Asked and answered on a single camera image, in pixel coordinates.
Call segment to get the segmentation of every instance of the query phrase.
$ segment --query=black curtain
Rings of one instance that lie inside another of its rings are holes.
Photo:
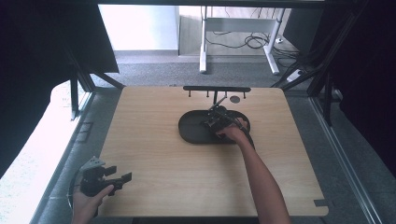
[[[52,89],[75,76],[118,72],[97,5],[0,1],[0,176],[42,118]]]
[[[396,176],[395,27],[392,3],[368,1],[334,59],[332,74],[344,96],[341,109]]]

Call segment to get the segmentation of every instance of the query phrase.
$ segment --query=white desk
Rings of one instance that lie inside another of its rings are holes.
[[[275,44],[277,32],[279,31],[280,24],[282,23],[285,8],[278,11],[275,20],[272,19],[237,19],[237,18],[208,18],[207,7],[205,7],[202,19],[202,42],[200,49],[200,65],[199,71],[206,72],[206,32],[254,32],[254,33],[271,33],[270,42],[264,46],[264,52],[270,64],[271,70],[274,75],[279,74],[276,61],[272,55],[272,49]]]

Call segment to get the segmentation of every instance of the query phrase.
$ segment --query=wooden tabletop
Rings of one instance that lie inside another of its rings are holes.
[[[229,98],[237,95],[238,104]],[[289,105],[280,89],[228,92],[221,104],[245,114],[257,152],[282,190],[291,216],[325,216],[323,200]],[[109,128],[101,160],[133,172],[99,208],[103,217],[254,217],[242,154],[237,145],[194,145],[178,133],[180,117],[208,109],[213,93],[180,87],[126,87]]]

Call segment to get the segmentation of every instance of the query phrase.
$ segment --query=human arm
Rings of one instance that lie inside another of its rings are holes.
[[[95,215],[96,209],[102,204],[102,200],[114,189],[113,185],[102,189],[93,197],[88,197],[77,190],[73,194],[73,219],[72,224],[87,224]]]
[[[239,119],[246,127],[246,122]],[[268,170],[256,150],[249,143],[245,134],[236,126],[230,125],[217,134],[225,133],[240,147],[247,178],[253,201],[256,205],[259,221],[261,224],[289,224],[290,216],[283,199],[282,192],[271,172]]]

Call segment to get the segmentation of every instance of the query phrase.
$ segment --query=white wall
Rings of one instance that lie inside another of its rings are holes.
[[[99,5],[113,50],[177,49],[178,7]]]

